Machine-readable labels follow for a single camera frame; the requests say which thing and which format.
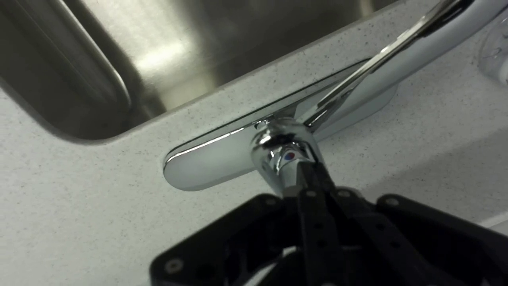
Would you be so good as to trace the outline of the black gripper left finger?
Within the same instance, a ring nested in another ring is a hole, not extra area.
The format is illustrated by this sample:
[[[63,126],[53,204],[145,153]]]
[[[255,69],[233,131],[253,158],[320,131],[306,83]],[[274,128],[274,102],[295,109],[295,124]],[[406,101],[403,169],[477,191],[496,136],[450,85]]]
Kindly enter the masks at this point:
[[[158,255],[150,286],[371,286],[360,250],[339,239],[331,180],[299,177],[299,194],[255,196]]]

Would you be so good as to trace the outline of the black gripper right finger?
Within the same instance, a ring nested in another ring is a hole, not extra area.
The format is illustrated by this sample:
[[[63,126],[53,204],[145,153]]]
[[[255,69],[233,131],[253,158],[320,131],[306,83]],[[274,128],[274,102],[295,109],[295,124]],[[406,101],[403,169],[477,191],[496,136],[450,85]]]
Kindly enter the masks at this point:
[[[368,202],[333,185],[339,239],[371,286],[508,286],[508,237],[410,199]]]

